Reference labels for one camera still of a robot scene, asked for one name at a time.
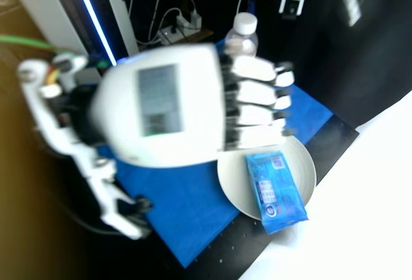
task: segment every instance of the blue mat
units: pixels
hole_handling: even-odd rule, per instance
[[[296,86],[292,86],[289,128],[307,143],[332,113]],[[105,147],[103,155],[112,156]],[[131,197],[139,194],[154,205],[149,222],[183,267],[238,215],[220,188],[217,162],[177,169],[146,169],[117,160],[117,179]]]

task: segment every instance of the white plate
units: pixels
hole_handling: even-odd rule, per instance
[[[285,156],[297,190],[306,205],[316,186],[316,170],[309,152],[294,136],[288,136],[283,145],[226,151],[218,156],[218,176],[223,192],[237,209],[254,219],[260,220],[261,216],[250,184],[245,156],[274,151],[281,151]]]

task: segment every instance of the robotic hand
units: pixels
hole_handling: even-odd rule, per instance
[[[137,204],[134,217],[117,200],[134,200],[113,185],[108,144],[123,161],[145,167],[179,167],[216,160],[218,153],[279,144],[294,81],[289,63],[227,55],[212,45],[170,46],[118,62],[98,86],[77,86],[85,56],[62,54],[51,64],[24,61],[17,74],[47,143],[72,156],[100,208],[101,219],[131,239],[148,234]]]

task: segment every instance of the blue package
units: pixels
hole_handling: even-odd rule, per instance
[[[262,224],[268,234],[308,219],[281,152],[250,154],[246,159]]]

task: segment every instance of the plastic bottle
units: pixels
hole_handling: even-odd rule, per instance
[[[235,16],[233,29],[225,38],[225,53],[228,55],[256,56],[258,37],[256,26],[258,19],[251,13],[239,13]]]

